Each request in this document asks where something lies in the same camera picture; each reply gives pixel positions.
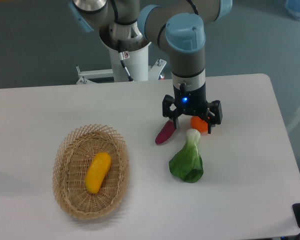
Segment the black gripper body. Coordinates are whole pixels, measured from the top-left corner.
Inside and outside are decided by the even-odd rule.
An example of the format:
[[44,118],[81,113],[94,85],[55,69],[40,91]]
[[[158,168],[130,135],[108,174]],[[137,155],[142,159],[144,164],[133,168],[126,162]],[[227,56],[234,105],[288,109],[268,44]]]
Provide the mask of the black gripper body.
[[205,84],[196,90],[186,91],[185,95],[182,95],[181,91],[175,86],[173,87],[173,91],[175,99],[174,105],[182,114],[198,116],[206,112],[207,99]]

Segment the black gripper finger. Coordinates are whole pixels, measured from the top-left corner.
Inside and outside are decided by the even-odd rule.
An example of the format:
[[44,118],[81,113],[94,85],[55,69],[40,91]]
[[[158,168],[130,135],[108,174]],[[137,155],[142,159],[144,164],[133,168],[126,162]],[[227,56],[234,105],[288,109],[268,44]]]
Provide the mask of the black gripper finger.
[[176,105],[176,100],[171,95],[166,94],[162,101],[162,115],[173,122],[175,130],[178,128],[178,118],[182,113],[183,112]]
[[216,125],[220,125],[223,119],[221,101],[206,101],[203,106],[195,111],[195,115],[207,123],[207,132],[208,134],[211,134],[212,128]]

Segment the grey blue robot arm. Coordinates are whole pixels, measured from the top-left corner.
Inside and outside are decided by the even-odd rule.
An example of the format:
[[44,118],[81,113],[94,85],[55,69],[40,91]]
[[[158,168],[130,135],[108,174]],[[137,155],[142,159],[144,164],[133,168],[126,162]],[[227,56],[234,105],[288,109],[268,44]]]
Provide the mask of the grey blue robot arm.
[[219,100],[206,99],[205,25],[227,15],[230,0],[181,0],[169,7],[140,6],[138,0],[72,0],[69,7],[87,30],[99,31],[113,54],[116,80],[141,80],[148,62],[133,53],[150,44],[165,52],[170,61],[174,94],[162,101],[162,115],[177,124],[181,115],[197,116],[207,127],[222,122]]

